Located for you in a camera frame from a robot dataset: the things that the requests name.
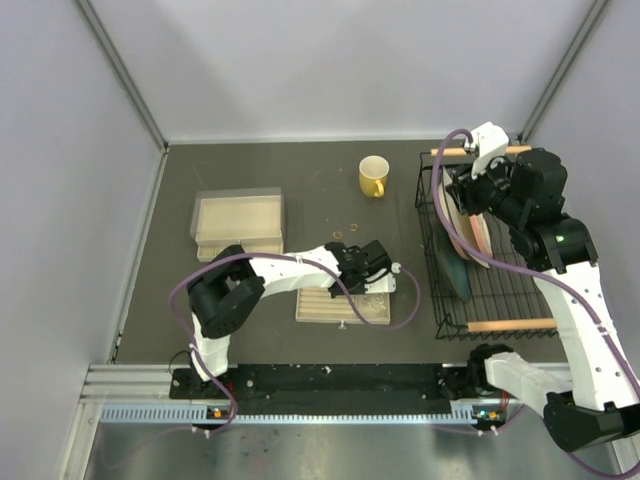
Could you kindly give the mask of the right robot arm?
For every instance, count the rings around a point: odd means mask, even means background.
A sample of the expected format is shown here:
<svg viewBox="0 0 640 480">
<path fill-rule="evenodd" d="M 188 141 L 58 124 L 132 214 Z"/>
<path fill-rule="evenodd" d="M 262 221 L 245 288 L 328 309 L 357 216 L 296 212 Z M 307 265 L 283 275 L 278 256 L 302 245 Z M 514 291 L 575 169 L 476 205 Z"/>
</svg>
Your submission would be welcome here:
<svg viewBox="0 0 640 480">
<path fill-rule="evenodd" d="M 534 410 L 566 452 L 639 432 L 639 380 L 630 367 L 601 289 L 598 255 L 585 224 L 564 211 L 567 170 L 544 149 L 485 166 L 460 165 L 437 176 L 452 213 L 488 213 L 509 229 L 523 266 L 556 323 L 571 377 L 560 379 L 507 347 L 477 348 L 469 388 L 501 389 Z"/>
</svg>

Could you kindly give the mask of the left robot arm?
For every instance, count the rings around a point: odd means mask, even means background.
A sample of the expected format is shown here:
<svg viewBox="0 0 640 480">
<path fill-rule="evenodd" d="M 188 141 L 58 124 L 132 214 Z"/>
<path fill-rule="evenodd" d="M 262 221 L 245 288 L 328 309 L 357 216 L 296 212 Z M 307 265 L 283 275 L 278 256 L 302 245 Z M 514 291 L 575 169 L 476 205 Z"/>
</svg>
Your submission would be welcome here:
<svg viewBox="0 0 640 480">
<path fill-rule="evenodd" d="M 283 255 L 231 245 L 210 266 L 186 286 L 195 337 L 191 381 L 209 397 L 226 387 L 230 337 L 261 299 L 305 288 L 323 289 L 333 298 L 392 293 L 400 271 L 379 241 L 363 247 L 330 242 Z"/>
</svg>

